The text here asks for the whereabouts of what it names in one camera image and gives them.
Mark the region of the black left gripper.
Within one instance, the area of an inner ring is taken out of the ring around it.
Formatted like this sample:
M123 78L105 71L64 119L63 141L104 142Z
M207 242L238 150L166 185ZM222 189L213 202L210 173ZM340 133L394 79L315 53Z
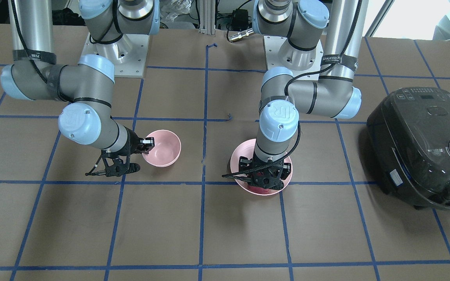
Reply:
M283 180L286 180L292 171L290 162L276 161L275 164L259 169L257 171L248 171L254 167L252 159L241 156L239 157L240 175L250 177L249 185L257 187L284 187Z

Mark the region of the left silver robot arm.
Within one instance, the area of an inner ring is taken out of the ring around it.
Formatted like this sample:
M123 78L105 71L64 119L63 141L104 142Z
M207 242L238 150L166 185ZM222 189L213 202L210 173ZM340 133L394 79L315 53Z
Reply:
M261 86L259 129L251 157L240 157L229 178L264 190L282 190L291 174L285 159L300 137L301 114L351 119L361 106L353 86L367 0L257 0L255 33L284 37L280 66L269 69Z

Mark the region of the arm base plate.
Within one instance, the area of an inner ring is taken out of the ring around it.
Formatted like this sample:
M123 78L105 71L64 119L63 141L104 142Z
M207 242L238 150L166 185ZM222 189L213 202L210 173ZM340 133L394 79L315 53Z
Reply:
M294 76L320 70L323 57L321 40L315 49L301 51L293 48L285 37L264 36L264 50L268 70L284 66L290 69Z
M124 34L112 44L93 44L87 36L81 55L106 57L115 66L116 78L143 78L149 40L146 34Z

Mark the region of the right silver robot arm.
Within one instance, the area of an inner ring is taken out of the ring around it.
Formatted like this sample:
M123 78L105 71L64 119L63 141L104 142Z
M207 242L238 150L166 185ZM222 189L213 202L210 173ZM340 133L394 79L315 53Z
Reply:
M128 56L127 34L157 34L160 5L157 0L81 0L80 13L91 43L103 47L121 44L117 59ZM80 57L76 66L57 64L49 0L10 0L9 16L14 63L3 68L0 82L12 98L26 101L64 101L58 119L68 139L101 150L101 171L88 176L122 176L140 170L132 154L147 154L155 146L111 117L115 58L104 50Z

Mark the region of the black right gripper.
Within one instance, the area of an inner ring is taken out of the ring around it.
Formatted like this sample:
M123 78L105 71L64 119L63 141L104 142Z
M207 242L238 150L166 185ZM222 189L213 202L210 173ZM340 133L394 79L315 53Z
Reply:
M134 154L136 149L138 154L148 155L155 147L155 138L139 138L138 135L127 127L119 127L118 138L110 147L110 159L126 157L126 163L115 162L110 166L110 176L121 177L125 174L132 174L141 169L137 163L130 163L130 155Z

